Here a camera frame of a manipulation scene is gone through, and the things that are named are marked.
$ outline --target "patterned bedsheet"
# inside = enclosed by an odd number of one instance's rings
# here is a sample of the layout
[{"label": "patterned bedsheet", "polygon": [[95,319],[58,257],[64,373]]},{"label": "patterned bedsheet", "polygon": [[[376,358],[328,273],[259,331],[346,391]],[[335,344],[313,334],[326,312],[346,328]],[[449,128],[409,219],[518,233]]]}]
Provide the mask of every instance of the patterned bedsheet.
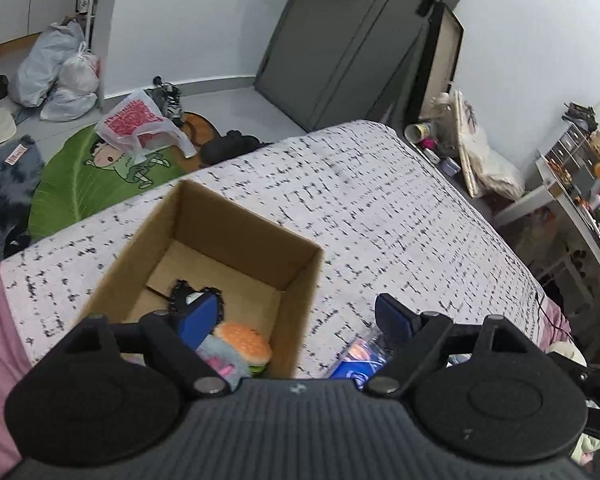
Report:
[{"label": "patterned bedsheet", "polygon": [[[357,121],[286,139],[186,178],[324,248],[298,376],[324,375],[373,322],[381,292],[457,322],[504,314],[539,342],[536,280],[480,214],[382,124]],[[2,263],[32,362],[71,329],[116,254],[172,186],[113,206]]]}]

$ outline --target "white plastic bag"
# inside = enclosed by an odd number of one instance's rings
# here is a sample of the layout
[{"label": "white plastic bag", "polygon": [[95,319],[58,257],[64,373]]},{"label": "white plastic bag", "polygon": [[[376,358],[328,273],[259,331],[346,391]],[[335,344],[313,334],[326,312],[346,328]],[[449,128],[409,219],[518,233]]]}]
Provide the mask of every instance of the white plastic bag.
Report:
[{"label": "white plastic bag", "polygon": [[481,126],[476,126],[473,135],[462,136],[462,143],[471,159],[472,170],[488,188],[496,193],[518,200],[525,192],[522,174],[499,153],[494,152]]},{"label": "white plastic bag", "polygon": [[78,95],[88,95],[98,89],[98,56],[85,52],[82,42],[78,53],[67,59],[58,75],[58,86],[68,88]]},{"label": "white plastic bag", "polygon": [[163,117],[157,105],[141,90],[131,92],[105,115],[96,124],[95,132],[114,148],[135,155],[135,164],[143,162],[149,153],[174,144],[185,158],[196,154],[187,136]]},{"label": "white plastic bag", "polygon": [[9,85],[11,98],[24,107],[42,104],[62,64],[78,52],[84,34],[75,20],[67,26],[53,23],[40,34]]},{"label": "white plastic bag", "polygon": [[58,87],[40,110],[44,121],[73,121],[91,110],[98,100],[94,93],[80,95],[65,87]]}]

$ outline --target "cardboard box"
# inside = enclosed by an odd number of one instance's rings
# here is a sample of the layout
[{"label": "cardboard box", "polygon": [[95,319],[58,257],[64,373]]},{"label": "cardboard box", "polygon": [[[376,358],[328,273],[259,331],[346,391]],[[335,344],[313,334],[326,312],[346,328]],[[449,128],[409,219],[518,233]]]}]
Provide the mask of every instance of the cardboard box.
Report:
[{"label": "cardboard box", "polygon": [[165,308],[174,281],[222,291],[224,318],[269,339],[264,376],[290,378],[314,298],[321,248],[200,184],[181,181],[138,229],[83,314],[134,322]]}]

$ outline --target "gray door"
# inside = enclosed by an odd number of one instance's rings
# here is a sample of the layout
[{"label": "gray door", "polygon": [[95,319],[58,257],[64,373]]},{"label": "gray door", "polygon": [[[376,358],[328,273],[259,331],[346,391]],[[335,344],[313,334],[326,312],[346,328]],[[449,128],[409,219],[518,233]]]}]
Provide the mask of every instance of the gray door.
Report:
[{"label": "gray door", "polygon": [[422,3],[290,0],[256,89],[307,131],[367,117],[426,19]]}]

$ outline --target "green leaf-shaped rug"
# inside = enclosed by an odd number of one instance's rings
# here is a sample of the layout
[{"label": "green leaf-shaped rug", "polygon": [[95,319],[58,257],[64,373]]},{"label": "green leaf-shaped rug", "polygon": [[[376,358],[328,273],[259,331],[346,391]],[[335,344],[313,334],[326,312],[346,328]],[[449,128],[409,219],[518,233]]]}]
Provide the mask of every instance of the green leaf-shaped rug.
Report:
[{"label": "green leaf-shaped rug", "polygon": [[29,215],[33,241],[184,175],[169,148],[133,164],[131,156],[105,143],[93,127],[68,139],[42,171]]}]

